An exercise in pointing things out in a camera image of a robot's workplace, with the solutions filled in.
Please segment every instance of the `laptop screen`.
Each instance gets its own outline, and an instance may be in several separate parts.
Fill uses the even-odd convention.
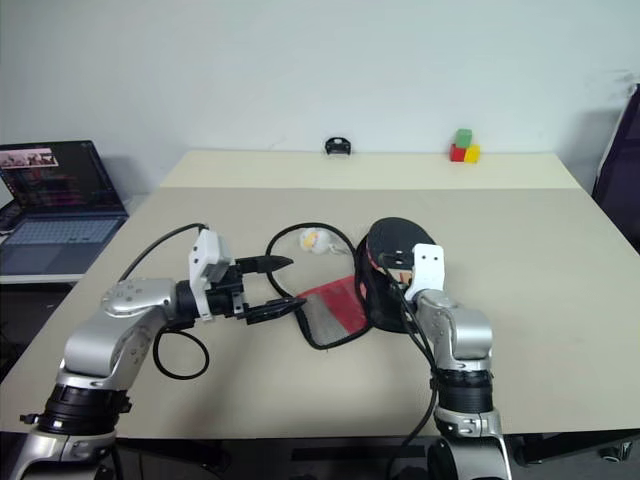
[[[122,209],[88,140],[2,145],[0,175],[27,212]]]

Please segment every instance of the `laptop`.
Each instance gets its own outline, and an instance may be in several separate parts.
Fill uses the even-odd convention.
[[[83,274],[128,218],[90,140],[0,145],[0,176],[21,209],[0,276]]]

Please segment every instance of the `red block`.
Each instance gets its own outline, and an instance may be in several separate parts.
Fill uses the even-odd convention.
[[[458,148],[455,143],[452,143],[451,150],[449,150],[449,159],[452,162],[464,162],[464,154],[466,152],[466,148]]]

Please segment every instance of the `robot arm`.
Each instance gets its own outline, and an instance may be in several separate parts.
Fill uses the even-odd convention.
[[[50,476],[70,478],[72,470],[77,478],[104,478],[100,460],[114,445],[119,415],[131,409],[127,390],[158,332],[189,328],[196,318],[215,315],[251,324],[292,312],[304,300],[278,299],[250,308],[242,283],[245,273],[290,263],[284,257],[234,261],[222,237],[202,230],[189,255],[189,281],[133,279],[112,287],[98,311],[69,337],[44,412],[21,417],[36,426],[11,478],[37,478],[35,471],[50,463],[57,465],[47,469]]]
[[[416,245],[411,287],[416,321],[433,344],[442,437],[429,450],[430,478],[511,479],[500,415],[493,407],[492,331],[487,317],[463,307],[443,291],[444,253]]]

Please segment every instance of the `green block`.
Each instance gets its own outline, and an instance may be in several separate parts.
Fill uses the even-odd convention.
[[[459,128],[456,132],[456,147],[469,148],[471,146],[471,130],[468,128]]]

